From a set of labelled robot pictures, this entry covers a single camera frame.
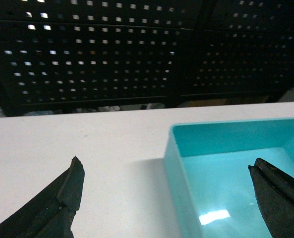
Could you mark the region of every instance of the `black metal rack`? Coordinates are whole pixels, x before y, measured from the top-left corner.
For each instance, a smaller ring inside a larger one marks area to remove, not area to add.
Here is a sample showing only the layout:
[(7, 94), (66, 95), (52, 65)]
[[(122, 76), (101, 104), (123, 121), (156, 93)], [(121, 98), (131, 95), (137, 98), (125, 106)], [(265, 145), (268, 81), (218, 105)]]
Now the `black metal rack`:
[(0, 104), (26, 111), (246, 95), (294, 84), (294, 1), (0, 1)]

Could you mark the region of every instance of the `black pegboard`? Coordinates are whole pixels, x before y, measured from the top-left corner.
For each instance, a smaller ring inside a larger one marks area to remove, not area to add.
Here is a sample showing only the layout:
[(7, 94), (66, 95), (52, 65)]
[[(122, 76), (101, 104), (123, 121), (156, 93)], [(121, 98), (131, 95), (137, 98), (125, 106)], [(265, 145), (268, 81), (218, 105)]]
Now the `black pegboard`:
[(201, 1), (0, 0), (0, 20), (193, 28)]
[(218, 0), (206, 29), (294, 34), (294, 0)]
[(20, 104), (165, 96), (188, 30), (0, 22), (0, 80)]
[(294, 1), (0, 1), (0, 98), (14, 110), (174, 105), (293, 84)]
[(294, 81), (294, 36), (203, 32), (184, 94), (277, 91)]

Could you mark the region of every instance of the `plastic bin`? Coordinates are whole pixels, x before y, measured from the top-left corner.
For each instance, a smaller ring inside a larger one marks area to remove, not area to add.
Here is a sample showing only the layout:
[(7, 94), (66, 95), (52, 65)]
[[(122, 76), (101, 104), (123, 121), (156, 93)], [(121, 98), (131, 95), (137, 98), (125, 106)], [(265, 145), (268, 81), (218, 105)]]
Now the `plastic bin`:
[(184, 238), (271, 238), (247, 168), (258, 157), (294, 177), (294, 119), (171, 127), (164, 163)]

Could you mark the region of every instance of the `pegboard hole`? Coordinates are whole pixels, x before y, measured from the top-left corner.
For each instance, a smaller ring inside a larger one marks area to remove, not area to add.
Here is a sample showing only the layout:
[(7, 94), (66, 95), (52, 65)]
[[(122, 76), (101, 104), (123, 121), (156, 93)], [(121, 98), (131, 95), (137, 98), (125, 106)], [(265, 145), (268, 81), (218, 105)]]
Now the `pegboard hole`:
[(48, 14), (45, 12), (41, 12), (40, 15), (42, 18), (49, 18)]
[(30, 30), (35, 30), (36, 29), (36, 26), (35, 25), (28, 25), (28, 29), (30, 29)]

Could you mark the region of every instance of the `white tabletop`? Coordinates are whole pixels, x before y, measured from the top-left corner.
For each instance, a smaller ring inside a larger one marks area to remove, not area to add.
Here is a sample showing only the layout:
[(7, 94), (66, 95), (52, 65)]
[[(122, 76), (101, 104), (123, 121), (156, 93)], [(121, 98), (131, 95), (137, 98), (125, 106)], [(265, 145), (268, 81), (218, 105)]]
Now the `white tabletop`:
[(172, 124), (294, 117), (294, 103), (0, 119), (0, 222), (84, 165), (76, 238), (178, 238), (162, 158)]

